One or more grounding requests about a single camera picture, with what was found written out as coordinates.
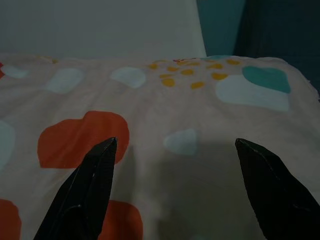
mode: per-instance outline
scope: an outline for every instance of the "red polka dot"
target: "red polka dot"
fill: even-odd
[[[142,240],[143,223],[133,205],[110,200],[98,240]]]
[[[4,76],[5,74],[1,71],[0,69],[0,79]]]
[[[11,201],[0,199],[0,240],[19,240],[20,231],[18,208]]]
[[[82,119],[67,119],[46,128],[38,140],[38,158],[42,168],[76,168],[90,149],[111,137],[117,137],[115,163],[124,156],[129,144],[127,122],[113,112],[89,111]]]

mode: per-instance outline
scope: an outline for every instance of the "white wall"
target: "white wall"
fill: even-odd
[[[204,57],[195,0],[0,0],[0,52]]]

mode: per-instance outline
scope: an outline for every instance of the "bed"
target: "bed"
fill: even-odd
[[[90,148],[117,137],[100,240],[265,239],[236,138],[320,203],[318,92],[279,58],[82,60],[0,54],[0,239],[35,236]]]

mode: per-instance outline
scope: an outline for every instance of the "bed sheet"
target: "bed sheet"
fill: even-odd
[[[30,240],[85,153],[118,138],[100,240],[262,240],[234,142],[320,203],[318,93],[277,58],[0,54],[0,239]]]

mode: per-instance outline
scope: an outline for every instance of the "black pointed object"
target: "black pointed object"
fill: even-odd
[[[117,140],[95,145],[58,190],[34,240],[96,240],[114,174]]]
[[[264,236],[268,240],[320,240],[320,206],[281,159],[245,139],[238,138],[235,146]]]

